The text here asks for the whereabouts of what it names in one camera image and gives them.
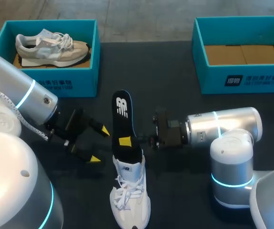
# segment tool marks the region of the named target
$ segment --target black tabletop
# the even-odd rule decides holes
[[[111,98],[126,89],[133,100],[136,133],[152,133],[155,109],[165,107],[170,118],[216,110],[255,107],[262,118],[263,137],[254,146],[254,169],[274,169],[274,94],[201,95],[190,42],[102,43],[96,98],[63,98],[60,106],[81,106],[112,130]],[[81,162],[64,153],[61,141],[51,144],[23,129],[22,139],[41,161],[64,210],[64,229],[116,229],[109,194],[116,172],[110,139],[91,130],[78,146],[92,149],[106,166],[101,173],[83,169]],[[210,187],[209,149],[152,151],[146,156],[147,188],[151,199],[149,229],[254,228],[248,209],[231,210],[218,205]]]

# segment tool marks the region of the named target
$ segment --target shoebox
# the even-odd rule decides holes
[[[69,68],[22,68],[15,47],[16,36],[34,36],[43,29],[68,33],[73,40],[88,43],[91,47],[89,60]],[[96,20],[6,21],[0,31],[0,56],[58,97],[96,96],[100,60],[100,38]]]
[[[196,18],[191,45],[202,94],[274,93],[274,16]]]

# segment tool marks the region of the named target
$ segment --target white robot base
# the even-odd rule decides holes
[[[31,148],[0,132],[0,229],[61,229],[60,199]]]

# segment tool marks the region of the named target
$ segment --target shoelace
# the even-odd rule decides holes
[[[53,33],[55,35],[58,35],[58,37],[56,38],[56,42],[55,44],[52,44],[51,46],[57,46],[60,45],[60,50],[62,49],[71,49],[74,45],[74,42],[72,40],[72,38],[69,36],[68,33],[66,34],[62,34],[60,32],[55,32]]]
[[[128,200],[130,198],[140,198],[143,193],[143,184],[140,182],[143,180],[143,175],[136,183],[124,180],[121,176],[118,176],[115,180],[118,180],[121,188],[116,191],[116,196],[114,198],[114,204],[119,210],[124,209]]]

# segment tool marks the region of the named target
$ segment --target logo on box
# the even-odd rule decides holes
[[[226,78],[225,86],[239,86],[243,75],[229,75]]]

